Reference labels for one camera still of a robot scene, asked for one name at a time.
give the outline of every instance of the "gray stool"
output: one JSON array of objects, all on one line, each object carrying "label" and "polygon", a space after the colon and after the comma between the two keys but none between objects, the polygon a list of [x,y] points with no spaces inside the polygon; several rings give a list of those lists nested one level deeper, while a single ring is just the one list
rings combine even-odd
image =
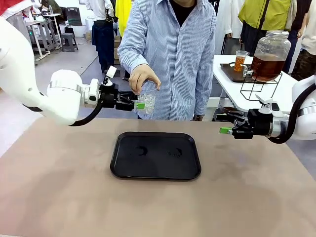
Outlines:
[{"label": "gray stool", "polygon": [[62,47],[62,51],[63,52],[74,52],[75,51],[75,47],[78,50],[78,45],[76,43],[76,39],[74,34],[72,33],[63,33],[60,35],[61,37],[61,47]]}]

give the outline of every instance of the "yellow jacket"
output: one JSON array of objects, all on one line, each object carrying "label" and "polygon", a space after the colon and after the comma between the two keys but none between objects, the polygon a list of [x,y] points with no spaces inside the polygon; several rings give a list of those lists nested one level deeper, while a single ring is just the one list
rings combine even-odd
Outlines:
[{"label": "yellow jacket", "polygon": [[118,18],[118,29],[122,37],[127,26],[127,21],[129,18],[131,8],[131,0],[117,0],[115,5],[115,15]]},{"label": "yellow jacket", "polygon": [[[266,0],[246,0],[238,15],[239,19],[258,28]],[[270,0],[262,30],[284,30],[291,0]]]}]

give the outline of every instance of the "blue and white striped shirt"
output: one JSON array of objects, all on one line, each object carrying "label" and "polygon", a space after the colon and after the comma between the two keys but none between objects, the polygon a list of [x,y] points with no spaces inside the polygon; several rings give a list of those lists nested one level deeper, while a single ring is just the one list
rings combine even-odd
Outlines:
[{"label": "blue and white striped shirt", "polygon": [[118,48],[131,72],[148,64],[161,81],[153,115],[143,119],[191,120],[204,115],[211,93],[216,14],[197,0],[180,27],[169,0],[136,0]]}]

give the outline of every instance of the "cup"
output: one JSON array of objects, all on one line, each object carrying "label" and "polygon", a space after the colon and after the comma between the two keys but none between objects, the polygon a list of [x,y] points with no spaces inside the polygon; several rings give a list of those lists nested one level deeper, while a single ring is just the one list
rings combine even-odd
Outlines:
[{"label": "cup", "polygon": [[235,67],[234,67],[235,72],[241,72],[243,70],[241,65],[244,64],[247,55],[248,55],[247,51],[241,51],[241,50],[236,51],[236,61],[235,61]]},{"label": "cup", "polygon": [[152,115],[155,108],[157,88],[152,81],[147,81],[137,98],[137,114]]}]

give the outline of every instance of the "hand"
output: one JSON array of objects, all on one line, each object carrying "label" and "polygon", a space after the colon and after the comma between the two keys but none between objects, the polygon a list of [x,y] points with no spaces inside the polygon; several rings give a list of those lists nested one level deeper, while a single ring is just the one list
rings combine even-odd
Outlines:
[{"label": "hand", "polygon": [[204,115],[194,115],[192,121],[202,121]]},{"label": "hand", "polygon": [[141,64],[134,68],[129,78],[129,86],[134,94],[140,94],[142,86],[145,80],[151,80],[156,84],[156,88],[159,90],[161,81],[158,79],[154,71],[147,64]]},{"label": "hand", "polygon": [[303,33],[304,33],[304,30],[300,29],[297,33],[297,38],[299,39],[300,37],[302,37]]}]

